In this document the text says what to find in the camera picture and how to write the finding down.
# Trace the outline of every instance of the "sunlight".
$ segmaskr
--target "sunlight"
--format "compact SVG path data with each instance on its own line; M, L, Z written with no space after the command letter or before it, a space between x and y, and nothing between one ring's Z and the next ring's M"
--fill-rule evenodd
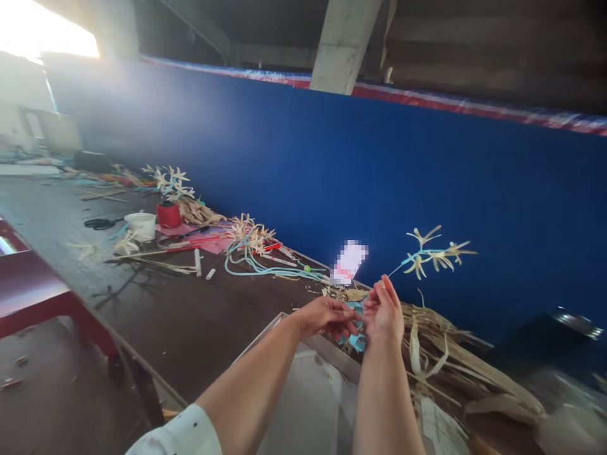
M45 51L99 57L92 33L31 0L0 0L0 51L34 61Z

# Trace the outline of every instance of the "blue wall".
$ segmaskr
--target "blue wall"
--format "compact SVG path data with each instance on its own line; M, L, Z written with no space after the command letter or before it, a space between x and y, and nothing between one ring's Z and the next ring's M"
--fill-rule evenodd
M417 242L472 240L478 256L428 279L426 302L496 342L563 305L607 325L607 138L140 63L49 56L58 109L85 143L137 167L187 170L226 215L251 213L326 264L370 246L372 284Z

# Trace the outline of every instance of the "wooden table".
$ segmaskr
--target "wooden table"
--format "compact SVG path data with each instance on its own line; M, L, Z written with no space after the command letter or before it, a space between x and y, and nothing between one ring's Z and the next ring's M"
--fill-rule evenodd
M290 313L315 298L307 286L316 291L322 288L306 279L232 276L224 269L224 255L205 251L202 278L170 274L141 263L106 264L102 259L109 258L109 252L80 260L82 250L68 244L104 242L121 227L119 223L94 231L85 228L84 221L123 217L142 209L155 213L158 196L128 191L120 195L128 203L83 202L75 192L77 185L46 182L0 178L0 214L182 405L191 403L219 377L278 313ZM193 251L154 259L183 265L194 261ZM212 267L215 275L207 281L205 270Z

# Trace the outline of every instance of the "ceiling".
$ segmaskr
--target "ceiling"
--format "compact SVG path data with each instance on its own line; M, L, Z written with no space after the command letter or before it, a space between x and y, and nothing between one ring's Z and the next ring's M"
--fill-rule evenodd
M328 5L132 1L141 53L304 72ZM383 0L360 76L382 81L391 68L399 87L607 114L606 23L604 0Z

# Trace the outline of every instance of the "red chair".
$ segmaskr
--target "red chair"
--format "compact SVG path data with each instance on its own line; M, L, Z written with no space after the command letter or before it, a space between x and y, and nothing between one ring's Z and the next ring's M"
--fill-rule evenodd
M105 327L2 219L0 254L0 338L69 316L111 361L118 360L118 349Z

